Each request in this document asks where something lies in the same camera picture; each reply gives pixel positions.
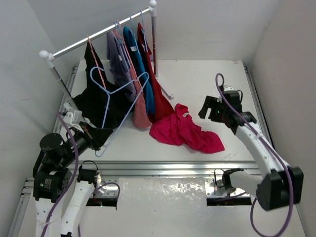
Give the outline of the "magenta t-shirt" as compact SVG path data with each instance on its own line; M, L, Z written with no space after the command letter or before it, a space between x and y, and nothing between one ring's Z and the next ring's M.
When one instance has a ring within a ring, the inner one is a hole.
M204 131L196 125L188 107L182 104L177 104L175 112L170 116L155 122L149 134L160 143L173 146L185 144L192 150L205 154L225 150L220 137L216 133Z

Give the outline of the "light blue wire hanger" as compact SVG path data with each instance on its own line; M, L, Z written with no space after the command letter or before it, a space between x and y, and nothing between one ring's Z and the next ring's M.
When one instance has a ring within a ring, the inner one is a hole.
M131 112L133 109L134 105L137 102L137 99L140 97L141 93L143 92L143 89L146 85L146 83L149 81L149 74L147 72L143 72L139 77L136 79L133 79L129 81L128 83L124 84L121 87L118 87L117 89L113 91L108 91L104 86L102 86L100 83L98 83L94 78L93 78L93 71L98 70L99 72L99 77L102 79L103 74L101 71L104 71L101 67L95 66L93 67L90 72L89 76L90 79L92 80L93 83L95 83L104 93L107 95L107 102L105 106L105 111L104 111L104 116L103 116L103 121L102 121L102 129L109 128L109 129L114 129L114 133L109 136L109 141L103 145L104 149L103 151L98 154L95 152L95 156L100 158L106 151L106 149L109 147L110 143L114 140L117 132L120 130L121 126L123 125L124 121L126 120L128 114ZM133 102L129 102L124 96L123 96L123 89L125 89L128 85L133 84L134 82L139 82L140 77L145 76L145 84L144 86L141 87L140 92L137 93L135 99ZM106 119L107 119L107 114L113 119L113 124L111 124L109 127L105 127L106 125Z

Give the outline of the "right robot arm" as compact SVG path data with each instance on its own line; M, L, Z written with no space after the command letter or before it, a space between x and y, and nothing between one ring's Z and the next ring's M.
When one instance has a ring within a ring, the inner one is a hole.
M248 149L261 172L262 177L258 178L241 168L226 170L222 175L224 189L243 189L255 196L265 211L300 203L303 171L277 158L276 151L262 134L255 116L242 111L238 91L225 91L218 98L206 96L198 115L201 119L209 118L231 129Z

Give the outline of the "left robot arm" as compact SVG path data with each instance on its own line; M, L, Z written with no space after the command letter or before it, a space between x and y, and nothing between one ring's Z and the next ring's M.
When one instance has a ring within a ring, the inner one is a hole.
M77 237L85 206L98 185L97 170L83 169L78 161L87 149L105 144L113 130L81 122L69 128L68 139L59 133L45 135L33 168L38 237Z

